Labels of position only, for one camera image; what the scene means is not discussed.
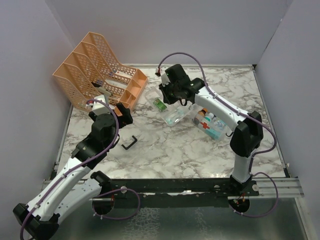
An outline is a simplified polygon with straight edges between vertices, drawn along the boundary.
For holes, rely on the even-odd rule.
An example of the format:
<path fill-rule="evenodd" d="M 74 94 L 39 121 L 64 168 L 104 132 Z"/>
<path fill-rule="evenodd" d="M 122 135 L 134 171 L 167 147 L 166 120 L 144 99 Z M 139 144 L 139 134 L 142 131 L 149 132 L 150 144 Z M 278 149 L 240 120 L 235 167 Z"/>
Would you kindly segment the brown medicine bottle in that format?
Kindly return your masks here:
<path fill-rule="evenodd" d="M 192 122 L 194 123 L 195 126 L 199 126 L 201 120 L 206 116 L 207 114 L 207 109 L 206 108 L 202 108 L 200 111 L 198 111 L 196 113 L 196 115 L 194 116 Z"/>

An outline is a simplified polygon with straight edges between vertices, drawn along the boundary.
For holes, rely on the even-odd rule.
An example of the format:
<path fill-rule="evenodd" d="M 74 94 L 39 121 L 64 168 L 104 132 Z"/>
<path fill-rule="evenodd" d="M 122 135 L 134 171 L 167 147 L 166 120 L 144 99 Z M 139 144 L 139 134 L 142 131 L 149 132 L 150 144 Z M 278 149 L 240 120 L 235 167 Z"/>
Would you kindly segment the clear plastic tray insert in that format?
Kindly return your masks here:
<path fill-rule="evenodd" d="M 180 101 L 178 100 L 176 103 L 174 104 L 168 104 L 168 103 L 164 103 L 164 98 L 163 98 L 163 95 L 161 93 L 161 91 L 156 88 L 156 87 L 153 87 L 149 90 L 147 90 L 145 93 L 144 93 L 144 96 L 145 96 L 145 99 L 147 100 L 147 102 L 151 105 L 151 107 L 155 110 L 156 112 L 156 116 L 157 117 L 160 117 L 165 123 L 165 118 L 172 112 L 175 112 L 175 111 L 182 111 L 184 113 L 183 115 L 183 118 L 185 116 L 187 116 L 193 109 L 192 107 L 192 104 L 191 103 L 187 103 L 186 106 L 183 106 L 181 105 Z M 155 99 L 160 99 L 166 106 L 167 106 L 167 109 L 163 112 L 160 112 L 153 104 L 153 101 Z"/>

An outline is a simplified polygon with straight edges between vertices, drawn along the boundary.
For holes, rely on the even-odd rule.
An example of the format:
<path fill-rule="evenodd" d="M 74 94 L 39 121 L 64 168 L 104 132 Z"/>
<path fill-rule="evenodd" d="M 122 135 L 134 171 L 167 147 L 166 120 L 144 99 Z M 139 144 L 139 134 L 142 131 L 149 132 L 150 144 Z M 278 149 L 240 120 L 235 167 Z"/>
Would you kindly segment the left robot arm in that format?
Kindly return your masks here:
<path fill-rule="evenodd" d="M 28 232 L 33 240 L 49 240 L 61 223 L 87 200 L 99 196 L 106 197 L 111 190 L 108 177 L 99 173 L 86 180 L 81 186 L 77 183 L 93 170 L 116 146 L 119 130 L 133 123 L 131 111 L 122 103 L 116 107 L 121 115 L 108 104 L 98 99 L 90 100 L 93 120 L 91 132 L 79 142 L 63 170 L 28 203 L 19 203 L 13 214 L 21 225 L 20 238 Z"/>

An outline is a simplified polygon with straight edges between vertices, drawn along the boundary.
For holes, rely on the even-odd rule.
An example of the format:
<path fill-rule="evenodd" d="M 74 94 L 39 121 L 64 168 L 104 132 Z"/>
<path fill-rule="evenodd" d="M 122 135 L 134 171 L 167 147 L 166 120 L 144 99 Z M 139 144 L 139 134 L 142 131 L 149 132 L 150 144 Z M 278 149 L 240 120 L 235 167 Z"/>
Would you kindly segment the white green-label bottle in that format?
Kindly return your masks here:
<path fill-rule="evenodd" d="M 204 119 L 205 119 L 208 123 L 214 121 L 215 118 L 216 118 L 216 116 L 215 116 L 213 113 L 211 113 L 211 112 L 208 113 L 208 114 L 204 117 Z"/>

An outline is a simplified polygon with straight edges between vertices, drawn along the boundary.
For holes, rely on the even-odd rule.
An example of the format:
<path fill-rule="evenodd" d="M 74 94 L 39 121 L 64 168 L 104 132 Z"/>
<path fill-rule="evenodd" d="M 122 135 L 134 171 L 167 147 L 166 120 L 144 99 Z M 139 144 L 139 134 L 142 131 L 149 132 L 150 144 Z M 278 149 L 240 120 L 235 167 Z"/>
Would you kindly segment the teal white swab packet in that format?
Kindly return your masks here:
<path fill-rule="evenodd" d="M 165 117 L 165 121 L 168 125 L 174 125 L 175 123 L 179 122 L 180 119 L 184 117 L 184 112 L 177 110 L 175 112 L 170 113 L 168 116 Z"/>

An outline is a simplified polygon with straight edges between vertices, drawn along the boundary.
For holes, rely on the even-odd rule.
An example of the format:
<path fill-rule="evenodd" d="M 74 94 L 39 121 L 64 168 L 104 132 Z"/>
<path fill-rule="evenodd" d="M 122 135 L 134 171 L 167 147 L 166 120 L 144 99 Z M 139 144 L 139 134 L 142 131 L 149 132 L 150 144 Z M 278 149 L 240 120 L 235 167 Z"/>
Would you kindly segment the clear first aid box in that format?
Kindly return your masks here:
<path fill-rule="evenodd" d="M 190 112 L 191 113 L 191 122 L 193 123 L 193 118 L 195 117 L 195 115 L 196 115 L 196 113 L 198 112 L 198 111 L 200 111 L 202 108 L 204 108 L 204 107 L 201 107 L 201 106 L 199 106 L 199 105 L 197 105 L 197 104 L 193 104 L 192 105 L 192 107 L 193 107 L 193 109 L 192 109 L 192 111 Z M 226 137 L 227 136 L 227 133 L 228 133 L 228 126 L 227 126 L 227 124 L 224 122 L 224 121 L 222 121 L 220 118 L 218 118 L 216 115 L 215 115 L 215 119 L 214 119 L 214 121 L 212 121 L 212 122 L 207 122 L 206 120 L 205 120 L 205 118 L 203 118 L 202 120 L 201 120 L 201 122 L 200 122 L 200 124 L 198 125 L 198 126 L 195 126 L 195 127 L 197 127 L 200 131 L 202 131 L 203 133 L 205 133 L 206 135 L 208 135 L 208 133 L 207 133 L 207 130 L 208 129 L 210 129 L 210 128 L 214 128 L 214 127 L 220 127 L 220 128 L 225 128 L 225 133 L 223 134 L 223 136 L 221 137 L 221 138 L 219 138 L 219 139 L 213 139 L 211 136 L 211 138 L 213 139 L 213 140 L 215 140 L 215 141 L 220 141 L 220 140 L 222 140 L 224 137 Z"/>

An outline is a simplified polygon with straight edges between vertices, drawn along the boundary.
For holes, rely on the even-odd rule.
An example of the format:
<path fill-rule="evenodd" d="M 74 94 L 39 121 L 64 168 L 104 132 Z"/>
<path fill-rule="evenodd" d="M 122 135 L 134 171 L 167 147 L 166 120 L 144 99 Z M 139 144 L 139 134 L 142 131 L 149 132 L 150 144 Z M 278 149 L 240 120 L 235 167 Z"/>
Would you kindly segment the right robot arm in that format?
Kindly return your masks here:
<path fill-rule="evenodd" d="M 248 113 L 231 104 L 213 92 L 205 80 L 198 77 L 191 80 L 180 64 L 159 67 L 155 74 L 161 77 L 158 88 L 164 103 L 173 105 L 185 100 L 196 104 L 221 119 L 233 132 L 230 147 L 235 153 L 235 161 L 229 189 L 236 196 L 242 195 L 248 189 L 247 181 L 252 178 L 253 152 L 264 137 L 261 115 L 256 111 Z"/>

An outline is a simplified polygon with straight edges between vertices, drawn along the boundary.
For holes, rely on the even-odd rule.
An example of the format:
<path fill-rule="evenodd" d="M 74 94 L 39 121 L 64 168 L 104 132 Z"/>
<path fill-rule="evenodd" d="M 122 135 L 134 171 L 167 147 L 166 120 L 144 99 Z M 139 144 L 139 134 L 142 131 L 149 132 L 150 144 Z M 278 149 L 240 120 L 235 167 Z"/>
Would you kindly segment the green small medicine box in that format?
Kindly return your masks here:
<path fill-rule="evenodd" d="M 163 112 L 167 109 L 167 106 L 159 99 L 159 98 L 156 98 L 154 101 L 153 101 L 153 105 L 160 111 L 160 112 Z"/>

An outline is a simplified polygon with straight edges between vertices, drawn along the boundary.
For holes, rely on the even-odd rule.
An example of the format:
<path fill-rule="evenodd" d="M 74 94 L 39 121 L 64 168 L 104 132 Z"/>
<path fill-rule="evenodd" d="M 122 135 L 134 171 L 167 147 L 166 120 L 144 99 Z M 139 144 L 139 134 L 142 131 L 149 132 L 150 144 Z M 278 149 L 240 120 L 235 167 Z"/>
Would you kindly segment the teal bandage packet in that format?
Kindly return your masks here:
<path fill-rule="evenodd" d="M 207 129 L 206 132 L 213 139 L 218 140 L 223 136 L 226 130 L 223 127 L 213 127 L 213 128 Z"/>

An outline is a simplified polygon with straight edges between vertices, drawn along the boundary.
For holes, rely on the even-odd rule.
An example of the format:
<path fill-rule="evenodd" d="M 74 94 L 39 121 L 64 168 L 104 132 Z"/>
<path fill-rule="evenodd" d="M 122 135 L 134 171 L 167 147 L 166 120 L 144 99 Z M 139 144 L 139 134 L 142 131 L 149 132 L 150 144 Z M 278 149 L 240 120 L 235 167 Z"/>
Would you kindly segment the clear box lid black handle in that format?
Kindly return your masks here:
<path fill-rule="evenodd" d="M 128 141 L 123 141 L 120 134 L 116 135 L 116 140 L 108 153 L 109 160 L 128 160 L 134 158 L 137 154 L 134 149 L 138 144 L 138 138 L 132 135 Z"/>

